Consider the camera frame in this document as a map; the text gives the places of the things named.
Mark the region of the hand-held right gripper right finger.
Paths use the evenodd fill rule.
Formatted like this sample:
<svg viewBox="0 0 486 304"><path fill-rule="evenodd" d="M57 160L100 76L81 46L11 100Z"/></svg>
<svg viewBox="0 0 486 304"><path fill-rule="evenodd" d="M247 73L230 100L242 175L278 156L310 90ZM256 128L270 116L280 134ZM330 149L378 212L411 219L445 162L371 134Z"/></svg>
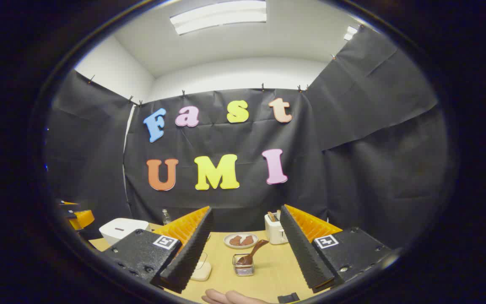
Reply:
<svg viewBox="0 0 486 304"><path fill-rule="evenodd" d="M343 230L287 204L280 222L313 293L363 275L392 252L358 227Z"/></svg>

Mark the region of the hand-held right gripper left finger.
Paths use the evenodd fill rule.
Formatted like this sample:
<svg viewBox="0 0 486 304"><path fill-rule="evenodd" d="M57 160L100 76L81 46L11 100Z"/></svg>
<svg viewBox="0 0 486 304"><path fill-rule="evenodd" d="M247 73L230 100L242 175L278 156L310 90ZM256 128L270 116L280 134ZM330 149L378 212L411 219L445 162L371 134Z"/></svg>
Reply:
<svg viewBox="0 0 486 304"><path fill-rule="evenodd" d="M213 213L205 206L152 232L135 229L103 254L129 275L181 293L212 228Z"/></svg>

